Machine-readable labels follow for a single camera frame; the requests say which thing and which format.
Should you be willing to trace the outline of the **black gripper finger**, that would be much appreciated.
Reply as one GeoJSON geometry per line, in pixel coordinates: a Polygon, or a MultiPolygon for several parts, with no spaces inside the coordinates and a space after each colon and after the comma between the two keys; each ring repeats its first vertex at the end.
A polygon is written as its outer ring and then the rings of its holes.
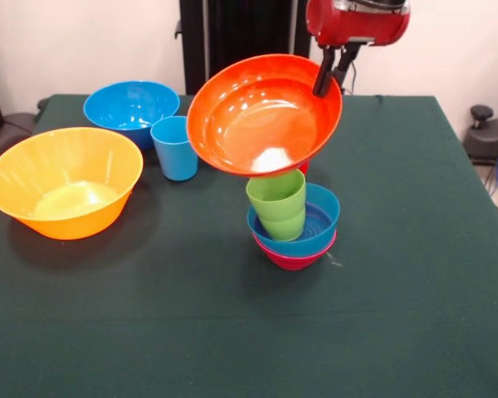
{"type": "Polygon", "coordinates": [[[355,61],[356,57],[358,56],[360,48],[362,46],[370,46],[373,44],[374,44],[374,39],[368,37],[368,38],[359,38],[359,40],[355,41],[350,41],[339,47],[339,53],[340,53],[339,63],[333,69],[333,77],[337,83],[344,83],[348,70],[352,66],[352,63],[355,61]]]}
{"type": "Polygon", "coordinates": [[[336,48],[334,46],[325,46],[323,48],[323,59],[313,86],[313,95],[315,96],[326,96],[331,81],[340,86],[339,78],[334,73],[335,52],[336,48]]]}

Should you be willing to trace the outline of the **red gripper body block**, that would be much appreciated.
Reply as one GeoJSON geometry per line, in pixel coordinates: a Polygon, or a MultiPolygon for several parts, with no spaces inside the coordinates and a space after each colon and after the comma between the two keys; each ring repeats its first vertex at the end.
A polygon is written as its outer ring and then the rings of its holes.
{"type": "Polygon", "coordinates": [[[409,1],[309,0],[306,5],[308,32],[319,46],[342,46],[371,37],[371,46],[388,46],[408,28],[409,1]]]}

